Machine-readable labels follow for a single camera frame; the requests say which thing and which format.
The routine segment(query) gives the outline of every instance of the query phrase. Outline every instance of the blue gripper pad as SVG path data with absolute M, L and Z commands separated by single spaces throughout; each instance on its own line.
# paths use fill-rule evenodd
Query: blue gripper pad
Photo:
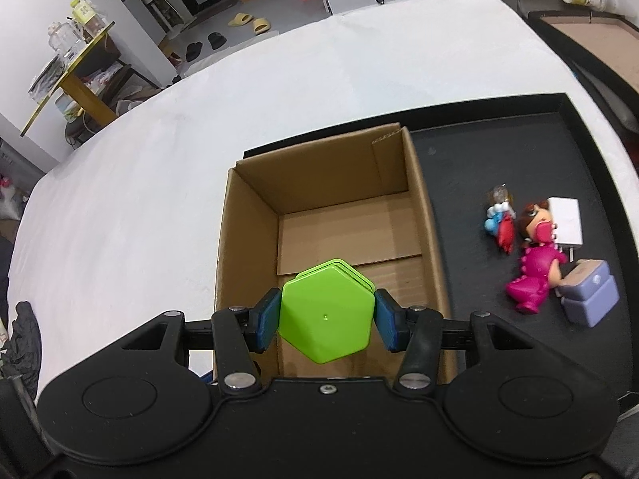
M 273 341 L 279 326 L 282 291 L 271 288 L 248 312 L 248 325 L 244 332 L 248 350 L 263 353 Z
M 373 318 L 386 349 L 393 353 L 406 350 L 410 339 L 406 315 L 384 288 L 375 292 Z

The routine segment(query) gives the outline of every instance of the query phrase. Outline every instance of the slipper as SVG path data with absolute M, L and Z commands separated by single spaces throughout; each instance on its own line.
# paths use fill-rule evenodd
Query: slipper
M 219 32 L 214 32 L 212 34 L 209 34 L 208 41 L 211 44 L 211 48 L 213 50 L 217 50 L 224 43 L 226 43 L 226 38 Z
M 270 30 L 270 28 L 271 24 L 264 18 L 257 18 L 253 22 L 253 32 L 255 32 L 256 36 L 262 34 L 263 32 L 266 32 L 267 30 Z
M 250 14 L 244 14 L 243 12 L 238 12 L 229 22 L 229 27 L 241 27 L 242 25 L 246 25 L 250 20 L 253 19 L 253 16 Z
M 200 41 L 198 41 L 197 43 L 190 43 L 187 47 L 187 54 L 186 56 L 184 56 L 184 58 L 187 60 L 187 62 L 190 63 L 191 61 L 197 59 L 200 52 L 202 52 L 202 43 Z

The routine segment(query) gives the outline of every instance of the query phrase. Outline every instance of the pink dinosaur toy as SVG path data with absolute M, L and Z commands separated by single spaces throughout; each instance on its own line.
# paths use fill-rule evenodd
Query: pink dinosaur toy
M 559 285 L 559 264 L 566 263 L 568 257 L 553 242 L 552 231 L 557 226 L 548 211 L 548 202 L 527 206 L 518 218 L 518 227 L 526 237 L 522 276 L 506 285 L 506 293 L 517 301 L 518 312 L 539 313 L 550 289 Z

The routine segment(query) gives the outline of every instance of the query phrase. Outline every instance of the wooden table leg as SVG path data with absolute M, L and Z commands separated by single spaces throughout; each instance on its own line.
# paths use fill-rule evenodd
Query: wooden table leg
M 104 104 L 84 83 L 73 74 L 69 74 L 60 87 L 78 103 L 84 111 L 104 127 L 117 119 L 115 111 Z

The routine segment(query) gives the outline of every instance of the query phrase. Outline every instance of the white power adapter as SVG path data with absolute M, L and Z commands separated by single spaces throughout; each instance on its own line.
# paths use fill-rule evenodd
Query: white power adapter
M 560 249 L 570 250 L 570 260 L 573 261 L 573 249 L 583 244 L 581 234 L 581 214 L 579 200 L 575 198 L 548 198 L 548 210 L 557 224 L 554 231 L 555 243 Z

